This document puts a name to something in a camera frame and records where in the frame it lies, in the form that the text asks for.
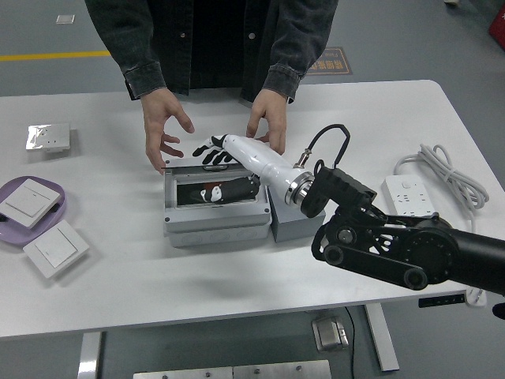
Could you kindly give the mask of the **person's left hand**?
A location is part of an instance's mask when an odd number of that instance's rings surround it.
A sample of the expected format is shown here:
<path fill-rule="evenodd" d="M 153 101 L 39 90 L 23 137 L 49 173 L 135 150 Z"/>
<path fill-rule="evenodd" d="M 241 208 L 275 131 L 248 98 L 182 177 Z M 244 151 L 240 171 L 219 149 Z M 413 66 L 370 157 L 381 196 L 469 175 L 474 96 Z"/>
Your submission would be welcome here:
<path fill-rule="evenodd" d="M 282 155 L 286 147 L 286 106 L 286 96 L 271 89 L 261 89 L 252 103 L 246 136 L 255 138 L 260 120 L 264 118 L 267 132 L 259 140 L 267 142 L 272 150 Z"/>

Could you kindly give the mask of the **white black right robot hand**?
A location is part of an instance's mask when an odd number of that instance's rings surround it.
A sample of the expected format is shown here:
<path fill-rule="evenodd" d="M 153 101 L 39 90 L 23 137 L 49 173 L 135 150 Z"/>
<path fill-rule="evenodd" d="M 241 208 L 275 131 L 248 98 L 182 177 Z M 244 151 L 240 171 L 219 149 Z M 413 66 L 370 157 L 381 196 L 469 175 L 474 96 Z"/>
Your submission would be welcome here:
<path fill-rule="evenodd" d="M 219 165 L 235 159 L 290 206 L 300 206 L 312 185 L 313 176 L 309 172 L 294 167 L 265 143 L 253 138 L 233 134 L 212 136 L 193 156 L 202 156 L 204 165 Z"/>

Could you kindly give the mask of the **person's right hand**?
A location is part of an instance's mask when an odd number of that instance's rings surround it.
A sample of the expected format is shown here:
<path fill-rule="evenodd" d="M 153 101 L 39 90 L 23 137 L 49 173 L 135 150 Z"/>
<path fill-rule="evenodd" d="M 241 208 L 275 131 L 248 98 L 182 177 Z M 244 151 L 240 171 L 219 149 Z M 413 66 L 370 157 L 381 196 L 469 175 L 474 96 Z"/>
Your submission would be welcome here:
<path fill-rule="evenodd" d="M 182 158 L 184 153 L 173 147 L 180 139 L 165 132 L 166 122 L 175 118 L 178 125 L 187 133 L 194 133 L 195 128 L 190 117 L 183 110 L 176 96 L 167 88 L 156 89 L 140 98 L 145 132 L 145 153 L 151 165 L 164 173 L 165 161 L 162 153 Z"/>

